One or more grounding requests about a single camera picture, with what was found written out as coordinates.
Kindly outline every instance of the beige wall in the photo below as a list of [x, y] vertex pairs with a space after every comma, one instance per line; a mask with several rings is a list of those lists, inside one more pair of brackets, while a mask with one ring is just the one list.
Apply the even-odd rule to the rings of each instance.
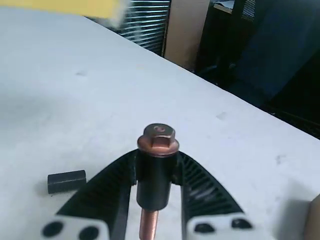
[[171, 0], [164, 57], [194, 70], [209, 0]]

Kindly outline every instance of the yellow object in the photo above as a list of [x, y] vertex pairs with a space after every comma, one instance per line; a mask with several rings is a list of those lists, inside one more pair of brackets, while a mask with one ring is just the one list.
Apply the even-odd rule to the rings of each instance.
[[118, 25], [128, 7], [128, 0], [0, 0], [0, 6], [32, 8], [110, 19]]

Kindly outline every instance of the white tabletop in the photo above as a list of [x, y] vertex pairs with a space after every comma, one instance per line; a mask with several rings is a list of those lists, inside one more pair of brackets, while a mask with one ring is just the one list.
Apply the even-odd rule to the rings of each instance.
[[[320, 142], [106, 28], [75, 15], [0, 8], [0, 239], [18, 239], [72, 193], [49, 195], [48, 174], [92, 178], [136, 148], [150, 123], [174, 127], [256, 223], [301, 239], [320, 193]], [[138, 239], [133, 188], [126, 239]], [[172, 187], [156, 239], [180, 239]]]

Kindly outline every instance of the small black cylinder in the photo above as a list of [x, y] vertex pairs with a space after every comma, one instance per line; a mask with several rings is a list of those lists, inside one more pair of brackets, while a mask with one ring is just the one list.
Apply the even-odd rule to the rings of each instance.
[[87, 183], [85, 170], [62, 172], [48, 175], [48, 193], [76, 190]]
[[140, 207], [147, 211], [158, 211], [167, 206], [176, 164], [177, 154], [154, 157], [138, 151], [136, 201]]

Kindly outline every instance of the copper rod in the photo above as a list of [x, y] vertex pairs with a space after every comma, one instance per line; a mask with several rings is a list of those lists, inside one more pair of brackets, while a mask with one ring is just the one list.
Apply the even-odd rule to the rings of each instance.
[[158, 211], [141, 210], [140, 219], [140, 240], [154, 240], [156, 236], [156, 228], [158, 222]]

